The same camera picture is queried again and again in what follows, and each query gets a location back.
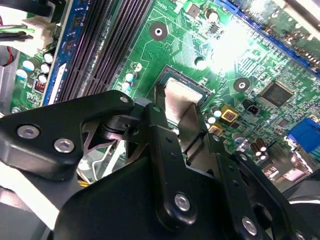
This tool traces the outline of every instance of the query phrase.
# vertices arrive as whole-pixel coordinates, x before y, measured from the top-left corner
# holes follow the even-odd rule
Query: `white connector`
[[[41,16],[27,18],[21,21],[28,29],[33,29],[34,32],[27,34],[33,39],[27,39],[24,42],[2,42],[1,45],[6,45],[17,49],[18,51],[33,57],[38,51],[44,49],[47,45],[53,42],[53,35],[56,24],[45,21]]]

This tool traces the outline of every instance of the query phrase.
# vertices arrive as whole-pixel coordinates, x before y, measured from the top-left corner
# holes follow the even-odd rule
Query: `black ram slot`
[[[87,18],[80,35],[80,46],[71,60],[71,67],[69,67],[66,81],[62,87],[62,94],[59,96],[60,101],[75,98],[71,96],[72,92],[76,91],[82,81],[84,69],[88,65],[88,60],[94,54],[93,50],[99,40],[98,37],[102,33],[105,21],[111,14],[115,2],[115,0],[100,0],[94,1],[94,4],[89,6]]]
[[[90,95],[89,89],[95,88],[98,85],[99,79],[97,79],[97,72],[99,73],[103,71],[103,69],[109,63],[108,58],[113,52],[112,44],[118,42],[119,36],[121,36],[123,29],[127,24],[127,21],[130,19],[130,11],[134,11],[135,9],[136,2],[137,0],[129,0],[122,1],[122,3],[120,4],[118,12],[116,13],[110,31],[102,47],[101,54],[97,59],[97,63],[95,64],[90,79],[83,91],[83,96]]]
[[[131,11],[130,18],[124,25],[124,29],[119,36],[119,39],[113,41],[109,47],[112,51],[105,56],[107,64],[104,63],[104,68],[95,76],[95,80],[100,81],[100,83],[90,89],[89,95],[106,91],[110,88],[151,3],[152,0],[141,0],[136,4],[136,8]]]

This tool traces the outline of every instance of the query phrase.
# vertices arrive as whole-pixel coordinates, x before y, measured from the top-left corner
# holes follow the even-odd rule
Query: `blue pcie slot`
[[[238,15],[247,24],[249,24],[253,29],[255,29],[258,33],[260,33],[262,36],[264,36],[266,39],[268,39],[270,42],[272,42],[274,45],[276,45],[279,49],[281,49],[283,52],[285,52],[288,56],[290,56],[298,64],[300,64],[301,66],[303,66],[306,69],[308,69],[311,74],[316,75],[317,77],[320,77],[320,71],[317,71],[317,72],[313,71],[311,69],[310,63],[307,60],[305,60],[302,57],[298,56],[293,50],[288,48],[281,41],[277,40],[274,36],[270,36],[270,35],[265,34],[265,32],[263,31],[263,28],[259,24],[257,24],[255,21],[253,21],[245,13],[243,13],[233,3],[231,3],[228,0],[214,0],[213,2],[215,4],[223,7],[223,8],[226,8],[232,14]]]

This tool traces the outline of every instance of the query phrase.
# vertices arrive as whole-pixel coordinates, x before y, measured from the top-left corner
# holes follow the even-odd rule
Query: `yellow capacitor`
[[[238,117],[237,111],[233,107],[227,104],[225,104],[221,108],[221,112],[222,112],[221,118],[226,120],[229,123],[233,123]]]

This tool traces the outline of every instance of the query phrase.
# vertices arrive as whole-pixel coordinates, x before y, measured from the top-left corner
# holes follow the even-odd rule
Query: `blue connector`
[[[311,153],[320,147],[320,124],[311,118],[305,118],[288,132],[288,138]]]

